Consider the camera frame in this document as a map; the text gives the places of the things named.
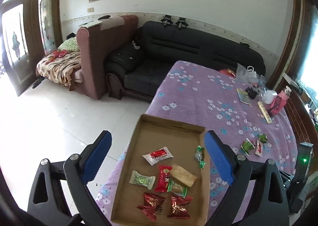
white tile floor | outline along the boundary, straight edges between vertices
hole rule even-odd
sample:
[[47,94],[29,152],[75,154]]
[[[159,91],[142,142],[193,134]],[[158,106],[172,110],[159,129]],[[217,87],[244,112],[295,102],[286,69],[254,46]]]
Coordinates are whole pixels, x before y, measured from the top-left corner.
[[[93,197],[107,181],[130,141],[138,118],[149,103],[123,97],[93,100],[45,79],[17,97],[7,75],[0,79],[0,166],[9,189],[23,210],[40,161],[66,160],[81,153],[102,130],[112,133],[112,147],[94,181],[88,184]],[[67,183],[66,201],[76,213]]]

purple tablecloth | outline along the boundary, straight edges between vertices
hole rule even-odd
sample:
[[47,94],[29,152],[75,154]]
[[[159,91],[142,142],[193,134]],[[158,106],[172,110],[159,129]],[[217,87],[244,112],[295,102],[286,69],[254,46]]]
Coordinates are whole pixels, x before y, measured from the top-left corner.
[[[285,110],[275,116],[272,124],[267,124],[257,106],[257,100],[252,101],[252,106],[241,103],[237,88],[245,89],[247,85],[213,69],[178,61],[157,90],[146,113],[214,130],[222,142],[229,145],[236,154],[244,154],[240,144],[246,138],[256,141],[258,134],[265,133],[268,143],[263,146],[263,156],[259,157],[254,151],[250,151],[248,159],[265,162],[272,158],[278,169],[294,174],[297,145]],[[109,221],[124,157],[125,153],[96,199]],[[228,188],[212,160],[210,166],[209,217]],[[235,221],[244,215],[252,189],[253,183],[248,187]]]

pink bottle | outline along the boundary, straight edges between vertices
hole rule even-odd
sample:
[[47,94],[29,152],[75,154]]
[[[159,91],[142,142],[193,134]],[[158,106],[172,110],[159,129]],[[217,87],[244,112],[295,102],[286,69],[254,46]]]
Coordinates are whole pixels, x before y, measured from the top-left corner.
[[280,112],[280,110],[286,105],[289,97],[290,97],[290,93],[292,92],[292,90],[286,86],[274,99],[274,101],[271,103],[269,110],[268,110],[268,114],[270,116],[272,115],[276,115],[277,113]]

pillow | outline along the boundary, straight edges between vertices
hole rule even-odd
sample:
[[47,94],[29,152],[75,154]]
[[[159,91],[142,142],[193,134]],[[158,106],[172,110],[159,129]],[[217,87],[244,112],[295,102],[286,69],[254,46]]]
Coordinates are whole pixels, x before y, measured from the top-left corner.
[[76,37],[69,38],[68,40],[64,41],[59,47],[59,50],[67,50],[70,52],[79,52],[80,48],[77,44]]

blue gripper pad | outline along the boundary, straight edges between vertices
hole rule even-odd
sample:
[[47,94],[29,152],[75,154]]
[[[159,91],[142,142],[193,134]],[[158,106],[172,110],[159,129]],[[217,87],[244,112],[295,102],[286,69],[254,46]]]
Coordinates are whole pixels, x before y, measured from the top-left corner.
[[82,183],[84,185],[94,180],[111,146],[112,134],[107,131],[106,134],[100,139],[99,143],[95,146],[92,154],[88,157],[84,164],[82,174]]
[[215,141],[213,135],[209,132],[206,132],[204,135],[204,144],[222,180],[227,181],[227,183],[231,185],[234,181],[232,166]]

